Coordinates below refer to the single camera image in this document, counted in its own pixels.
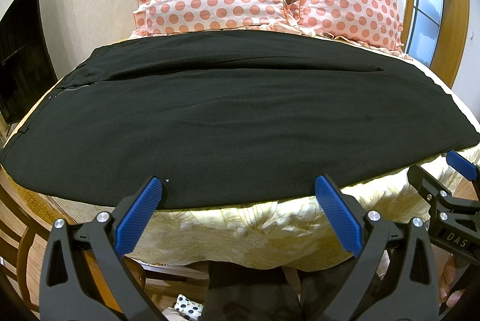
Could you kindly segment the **person's right hand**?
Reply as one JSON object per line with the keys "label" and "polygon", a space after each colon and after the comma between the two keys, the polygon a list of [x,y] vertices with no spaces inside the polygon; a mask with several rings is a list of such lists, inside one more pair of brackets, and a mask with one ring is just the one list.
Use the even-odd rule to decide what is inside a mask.
{"label": "person's right hand", "polygon": [[450,254],[439,277],[439,300],[441,304],[445,304],[449,308],[455,306],[465,292],[465,289],[452,291],[452,285],[455,278],[456,256]]}

